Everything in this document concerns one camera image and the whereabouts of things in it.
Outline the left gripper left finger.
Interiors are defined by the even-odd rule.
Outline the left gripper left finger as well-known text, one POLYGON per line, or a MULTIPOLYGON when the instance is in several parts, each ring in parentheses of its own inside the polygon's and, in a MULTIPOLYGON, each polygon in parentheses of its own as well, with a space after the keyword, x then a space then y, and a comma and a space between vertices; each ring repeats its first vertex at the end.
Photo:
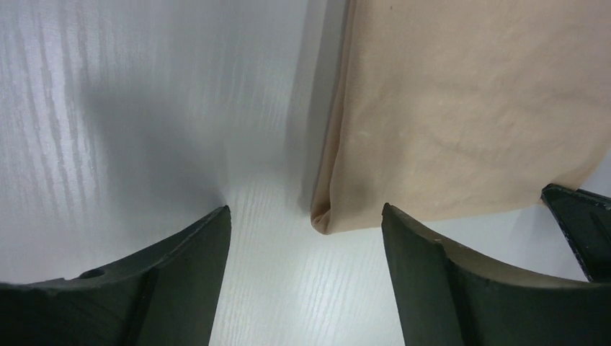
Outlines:
POLYGON ((72 280, 1 284, 3 345, 207 345, 231 211, 72 280))

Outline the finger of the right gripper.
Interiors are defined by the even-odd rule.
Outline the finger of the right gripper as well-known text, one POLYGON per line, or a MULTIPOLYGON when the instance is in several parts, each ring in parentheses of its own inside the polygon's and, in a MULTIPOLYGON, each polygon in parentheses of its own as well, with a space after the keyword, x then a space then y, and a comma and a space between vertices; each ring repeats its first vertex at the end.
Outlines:
POLYGON ((584 275, 610 282, 610 198, 549 184, 541 200, 552 213, 584 275))

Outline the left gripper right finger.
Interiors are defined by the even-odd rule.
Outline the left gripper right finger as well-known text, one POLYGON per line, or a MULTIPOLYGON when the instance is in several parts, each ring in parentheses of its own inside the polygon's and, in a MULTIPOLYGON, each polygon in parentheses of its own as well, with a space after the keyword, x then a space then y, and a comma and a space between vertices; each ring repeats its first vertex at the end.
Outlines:
POLYGON ((381 229, 406 345, 608 345, 610 285, 486 256, 391 204, 381 229))

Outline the beige t shirt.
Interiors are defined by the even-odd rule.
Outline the beige t shirt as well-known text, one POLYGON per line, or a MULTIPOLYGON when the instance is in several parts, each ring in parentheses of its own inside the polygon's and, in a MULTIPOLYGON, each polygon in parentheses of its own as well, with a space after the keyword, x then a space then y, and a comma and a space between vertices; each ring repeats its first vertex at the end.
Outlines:
POLYGON ((526 208, 609 150, 608 1, 351 1, 311 223, 526 208))

